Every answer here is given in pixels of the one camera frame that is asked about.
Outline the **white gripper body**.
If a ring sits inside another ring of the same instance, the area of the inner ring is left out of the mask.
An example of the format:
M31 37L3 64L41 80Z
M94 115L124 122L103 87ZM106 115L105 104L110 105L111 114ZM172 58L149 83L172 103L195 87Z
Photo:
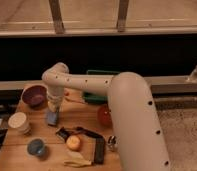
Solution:
M48 108L52 112L57 112L63 100L63 91L50 91L47 90Z

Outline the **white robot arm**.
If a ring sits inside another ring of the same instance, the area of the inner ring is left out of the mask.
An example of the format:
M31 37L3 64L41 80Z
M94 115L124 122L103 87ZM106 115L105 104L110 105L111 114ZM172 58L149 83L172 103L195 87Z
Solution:
M108 99L122 171L171 171L150 85L141 75L75 75L59 62L42 74L42 80L55 105L62 101L66 88Z

